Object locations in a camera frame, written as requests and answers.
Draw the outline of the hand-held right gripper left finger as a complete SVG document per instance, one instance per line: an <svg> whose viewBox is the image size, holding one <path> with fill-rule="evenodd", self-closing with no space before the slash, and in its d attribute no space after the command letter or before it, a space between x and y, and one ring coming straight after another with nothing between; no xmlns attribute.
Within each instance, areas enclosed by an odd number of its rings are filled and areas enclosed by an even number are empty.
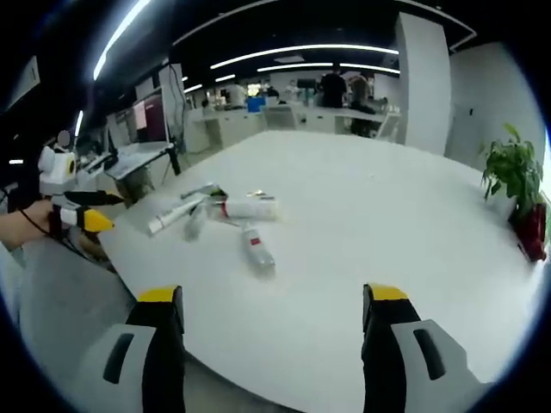
<svg viewBox="0 0 551 413"><path fill-rule="evenodd" d="M184 412L183 290L143 292L123 324L89 346L77 370L79 412Z"/></svg>

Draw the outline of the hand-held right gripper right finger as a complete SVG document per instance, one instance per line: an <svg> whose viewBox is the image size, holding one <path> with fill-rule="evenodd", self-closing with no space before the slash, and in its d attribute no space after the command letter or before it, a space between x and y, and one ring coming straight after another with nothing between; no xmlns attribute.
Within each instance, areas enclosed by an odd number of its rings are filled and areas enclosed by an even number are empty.
<svg viewBox="0 0 551 413"><path fill-rule="evenodd" d="M396 287L363 286L365 412L467 412L492 387L466 350Z"/></svg>

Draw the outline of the person's left hand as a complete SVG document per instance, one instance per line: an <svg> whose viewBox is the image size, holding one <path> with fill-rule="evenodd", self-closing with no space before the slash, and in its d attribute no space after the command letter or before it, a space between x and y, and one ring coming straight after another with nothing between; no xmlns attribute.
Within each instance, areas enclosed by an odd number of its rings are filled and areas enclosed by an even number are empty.
<svg viewBox="0 0 551 413"><path fill-rule="evenodd" d="M39 200L28 208L1 215L1 243L7 250L15 250L25 243L45 236L50 231L49 215L53 204Z"/></svg>

